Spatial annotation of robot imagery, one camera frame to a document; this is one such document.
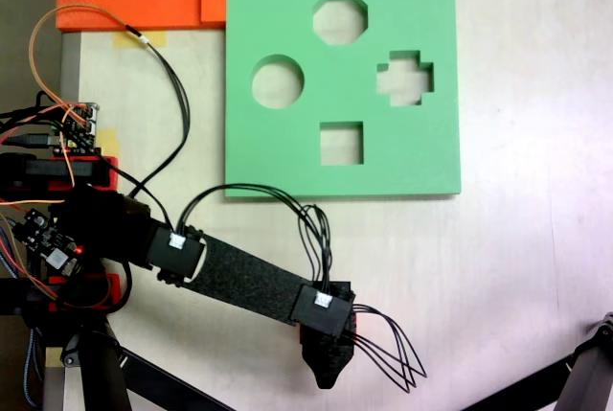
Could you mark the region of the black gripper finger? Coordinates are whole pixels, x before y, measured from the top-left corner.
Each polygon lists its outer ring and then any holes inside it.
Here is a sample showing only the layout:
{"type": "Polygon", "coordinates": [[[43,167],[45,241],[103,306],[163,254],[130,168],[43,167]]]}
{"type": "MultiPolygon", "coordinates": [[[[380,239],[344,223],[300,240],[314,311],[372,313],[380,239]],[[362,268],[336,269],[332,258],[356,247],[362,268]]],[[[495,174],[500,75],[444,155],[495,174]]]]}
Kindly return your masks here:
{"type": "Polygon", "coordinates": [[[353,353],[305,353],[305,363],[321,390],[329,390],[335,385],[352,358],[353,353]]]}

